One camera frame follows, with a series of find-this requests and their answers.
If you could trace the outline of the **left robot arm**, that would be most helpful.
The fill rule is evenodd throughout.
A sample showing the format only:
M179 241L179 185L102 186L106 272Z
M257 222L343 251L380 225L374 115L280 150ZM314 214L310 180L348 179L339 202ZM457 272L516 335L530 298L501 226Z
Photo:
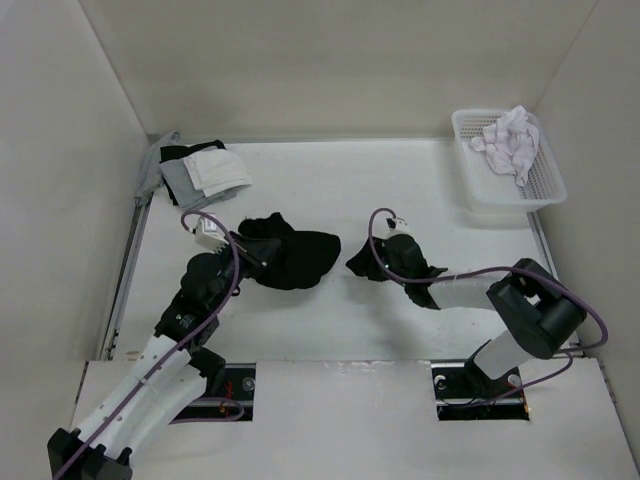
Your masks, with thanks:
M221 393L225 361L204 345L239 283L261 274L282 245L230 237L189 260L177 294L119 385L74 429L58 429L49 439L53 478L131 478L140 457L184 408Z

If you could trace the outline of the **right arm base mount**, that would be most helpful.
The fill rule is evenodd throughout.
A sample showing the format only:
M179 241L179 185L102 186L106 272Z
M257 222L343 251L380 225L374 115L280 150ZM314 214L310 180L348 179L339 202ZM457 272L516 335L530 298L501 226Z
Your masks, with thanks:
M518 368L490 379L470 362L431 366L436 413L441 421L530 419L525 395L511 390L522 385Z

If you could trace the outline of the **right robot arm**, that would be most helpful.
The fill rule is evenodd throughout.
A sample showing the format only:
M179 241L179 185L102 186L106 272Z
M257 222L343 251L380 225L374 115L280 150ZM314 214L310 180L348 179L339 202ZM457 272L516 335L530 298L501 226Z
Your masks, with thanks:
M435 383L449 398L497 396L500 381L531 359L548 360L559 353L587 316L564 287L529 258L505 271L456 275L429 264L411 235L397 234L366 242L346 266L370 281L395 281L421 308L488 310L502 320L505 330L500 335Z

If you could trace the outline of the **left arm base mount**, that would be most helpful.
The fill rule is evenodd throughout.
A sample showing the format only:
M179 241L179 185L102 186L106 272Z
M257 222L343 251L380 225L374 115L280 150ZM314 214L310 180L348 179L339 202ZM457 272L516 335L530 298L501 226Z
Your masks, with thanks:
M222 379L187 405L171 424L253 420L256 364L228 364Z

